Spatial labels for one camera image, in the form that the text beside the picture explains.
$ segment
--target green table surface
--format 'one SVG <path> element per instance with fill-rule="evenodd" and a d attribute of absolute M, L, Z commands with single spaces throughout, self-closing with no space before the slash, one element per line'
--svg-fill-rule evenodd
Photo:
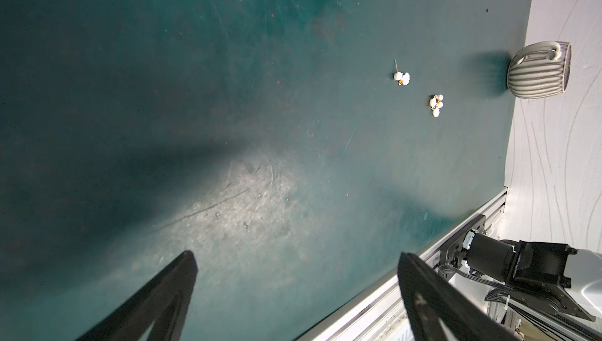
<path fill-rule="evenodd" d="M 185 249 L 183 340 L 302 334 L 501 191 L 530 3 L 0 0 L 0 338 Z"/>

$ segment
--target black cable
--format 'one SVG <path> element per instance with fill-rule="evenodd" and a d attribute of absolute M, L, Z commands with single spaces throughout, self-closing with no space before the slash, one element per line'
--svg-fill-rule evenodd
<path fill-rule="evenodd" d="M 514 247 L 518 246 L 518 242 L 515 241 L 515 240 L 502 239 L 502 240 L 500 240 L 500 242 L 504 242 L 505 244 L 509 244 L 511 246 L 514 246 Z"/>
<path fill-rule="evenodd" d="M 478 283 L 481 283 L 481 284 L 484 284 L 484 285 L 487 285 L 487 286 L 496 287 L 498 289 L 511 290 L 511 288 L 509 288 L 508 286 L 506 286 L 504 284 L 500 284 L 500 283 L 497 283 L 497 282 L 489 281 L 489 280 L 486 280 L 485 278 L 481 278 L 481 277 L 475 277 L 473 275 L 470 275 L 470 274 L 468 274 L 466 272 L 463 272 L 463 271 L 461 271 L 461 270 L 459 270 L 459 269 L 457 269 L 457 268 L 455 268 L 453 266 L 450 266 L 450 265 L 442 265 L 442 266 L 440 266 L 439 267 L 439 271 L 441 273 L 444 273 L 444 274 L 454 274 L 454 273 L 457 273 L 457 274 L 461 275 L 464 278 L 468 278 L 469 280 L 472 280 L 472 281 L 477 281 Z"/>
<path fill-rule="evenodd" d="M 487 294 L 487 296 L 485 297 L 485 300 L 505 304 L 506 297 L 507 296 L 502 294 L 499 290 L 494 289 L 491 292 L 489 292 L 489 294 Z M 528 320 L 531 324 L 533 324 L 539 330 L 548 331 L 550 333 L 553 333 L 555 336 L 560 337 L 564 340 L 569 339 L 569 338 L 567 338 L 568 336 L 566 334 L 563 334 L 561 331 L 556 330 L 555 328 L 551 327 L 546 322 L 543 322 L 540 319 L 538 319 L 537 317 L 531 315 L 530 313 L 527 313 L 527 312 L 523 311 L 522 309 L 514 306 L 512 303 L 508 303 L 508 307 L 510 309 L 512 309 L 514 312 L 516 312 L 518 315 L 522 316 L 524 319 Z M 535 310 L 534 308 L 532 308 L 532 310 L 540 313 L 543 316 L 552 317 L 553 321 L 556 321 L 558 323 L 563 323 L 563 325 L 565 327 L 567 327 L 568 329 L 570 329 L 576 333 L 579 333 L 582 337 L 588 338 L 592 341 L 602 341 L 602 337 L 598 333 L 596 333 L 595 331 L 592 331 L 590 328 L 584 326 L 581 323 L 574 322 L 564 316 L 546 314 L 539 310 Z"/>

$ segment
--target mug handle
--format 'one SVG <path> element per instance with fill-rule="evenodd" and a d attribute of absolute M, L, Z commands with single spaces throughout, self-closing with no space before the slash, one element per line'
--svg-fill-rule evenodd
<path fill-rule="evenodd" d="M 558 60 L 561 57 L 561 45 L 558 42 L 555 41 L 543 41 L 543 42 L 538 42 L 538 43 L 534 43 L 534 44 L 530 44 L 527 47 L 523 48 L 522 50 L 520 50 L 517 54 L 516 57 L 520 58 L 518 59 L 516 62 L 517 63 L 521 63 L 523 62 L 524 58 L 529 54 L 529 52 L 532 51 L 553 51 L 554 52 L 554 56 L 550 57 L 550 54 L 552 54 L 552 52 L 550 52 L 547 56 L 548 59 L 550 60 Z"/>

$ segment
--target gray mug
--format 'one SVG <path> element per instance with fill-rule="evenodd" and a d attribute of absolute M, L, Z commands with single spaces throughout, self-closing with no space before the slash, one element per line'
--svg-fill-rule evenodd
<path fill-rule="evenodd" d="M 544 98 L 564 93 L 571 71 L 573 46 L 543 41 L 520 50 L 508 66 L 506 84 L 518 98 Z"/>

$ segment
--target textured wallpaper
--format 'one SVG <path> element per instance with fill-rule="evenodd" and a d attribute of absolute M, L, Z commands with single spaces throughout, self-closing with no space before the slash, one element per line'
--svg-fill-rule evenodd
<path fill-rule="evenodd" d="M 516 100 L 505 238 L 602 252 L 602 0 L 533 0 L 526 44 L 573 44 L 565 94 Z"/>

